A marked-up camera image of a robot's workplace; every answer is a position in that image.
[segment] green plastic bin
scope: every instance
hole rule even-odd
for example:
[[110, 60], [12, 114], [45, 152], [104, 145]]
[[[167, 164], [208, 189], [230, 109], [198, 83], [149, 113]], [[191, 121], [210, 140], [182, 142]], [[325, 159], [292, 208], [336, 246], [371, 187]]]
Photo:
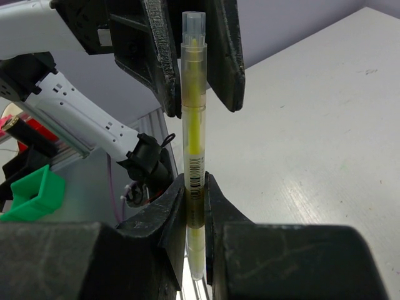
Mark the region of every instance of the green plastic bin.
[[65, 180], [44, 166], [11, 184], [11, 209], [2, 221], [36, 221], [63, 204]]

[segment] white table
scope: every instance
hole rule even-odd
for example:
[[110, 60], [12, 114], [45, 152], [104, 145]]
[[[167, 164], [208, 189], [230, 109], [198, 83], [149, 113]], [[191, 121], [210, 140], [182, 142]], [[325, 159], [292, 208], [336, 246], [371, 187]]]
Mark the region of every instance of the white table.
[[206, 169], [254, 222], [356, 228], [400, 299], [400, 20], [365, 8], [249, 68], [237, 113], [209, 91]]

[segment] barcode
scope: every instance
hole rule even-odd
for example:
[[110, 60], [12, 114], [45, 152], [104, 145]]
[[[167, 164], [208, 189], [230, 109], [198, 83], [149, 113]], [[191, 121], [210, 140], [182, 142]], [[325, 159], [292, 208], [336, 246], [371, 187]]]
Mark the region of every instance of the barcode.
[[200, 199], [204, 186], [204, 156], [189, 158], [190, 197]]

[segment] black cylinder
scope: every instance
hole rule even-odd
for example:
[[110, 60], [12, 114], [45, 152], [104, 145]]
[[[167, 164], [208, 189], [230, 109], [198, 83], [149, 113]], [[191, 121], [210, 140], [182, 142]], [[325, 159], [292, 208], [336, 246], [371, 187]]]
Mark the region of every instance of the black cylinder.
[[1, 129], [27, 147], [33, 146], [36, 151], [49, 158], [53, 158], [58, 152], [58, 148], [53, 142], [46, 139], [17, 116], [8, 119]]

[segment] tabletop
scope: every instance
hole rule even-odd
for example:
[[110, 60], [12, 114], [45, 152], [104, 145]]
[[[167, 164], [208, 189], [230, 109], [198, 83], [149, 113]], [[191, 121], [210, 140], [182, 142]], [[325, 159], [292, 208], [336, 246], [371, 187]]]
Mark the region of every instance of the tabletop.
[[[256, 223], [344, 224], [400, 298], [400, 20], [364, 8], [207, 92], [206, 170]], [[178, 170], [182, 124], [167, 118]]]

